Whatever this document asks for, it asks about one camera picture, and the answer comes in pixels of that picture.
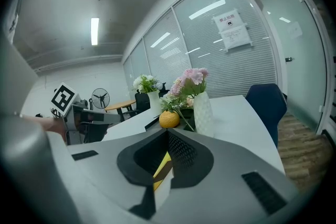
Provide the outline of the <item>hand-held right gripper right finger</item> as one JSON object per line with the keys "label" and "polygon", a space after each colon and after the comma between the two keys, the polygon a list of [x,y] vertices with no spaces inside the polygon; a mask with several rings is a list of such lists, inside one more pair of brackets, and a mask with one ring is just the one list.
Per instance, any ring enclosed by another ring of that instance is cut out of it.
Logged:
{"label": "hand-held right gripper right finger", "polygon": [[194,186],[171,186],[157,223],[275,223],[298,196],[283,172],[250,150],[223,140],[172,129],[183,150],[193,145],[183,172]]}

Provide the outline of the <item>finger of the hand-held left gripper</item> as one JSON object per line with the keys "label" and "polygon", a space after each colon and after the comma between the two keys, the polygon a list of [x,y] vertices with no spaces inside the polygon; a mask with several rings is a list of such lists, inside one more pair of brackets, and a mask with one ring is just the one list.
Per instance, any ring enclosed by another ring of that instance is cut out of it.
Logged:
{"label": "finger of the hand-held left gripper", "polygon": [[84,142],[100,142],[107,133],[107,124],[80,124],[80,134],[84,135]]}
{"label": "finger of the hand-held left gripper", "polygon": [[117,124],[121,122],[121,115],[84,110],[83,121],[92,124]]}

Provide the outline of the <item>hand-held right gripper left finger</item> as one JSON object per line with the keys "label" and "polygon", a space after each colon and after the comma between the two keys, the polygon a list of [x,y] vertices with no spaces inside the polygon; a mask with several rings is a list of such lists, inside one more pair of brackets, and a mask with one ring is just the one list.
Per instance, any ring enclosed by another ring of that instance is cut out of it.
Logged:
{"label": "hand-held right gripper left finger", "polygon": [[47,136],[79,223],[168,222],[168,211],[156,207],[163,195],[153,190],[166,152],[164,129],[74,146],[52,132]]}

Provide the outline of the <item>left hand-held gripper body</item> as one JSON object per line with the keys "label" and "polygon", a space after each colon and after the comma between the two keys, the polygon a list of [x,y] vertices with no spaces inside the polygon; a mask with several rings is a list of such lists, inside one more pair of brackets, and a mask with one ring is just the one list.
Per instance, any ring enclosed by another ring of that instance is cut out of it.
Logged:
{"label": "left hand-held gripper body", "polygon": [[85,136],[79,132],[80,114],[88,108],[88,102],[64,82],[54,90],[51,99],[51,113],[61,118],[66,130],[66,144],[82,144]]}

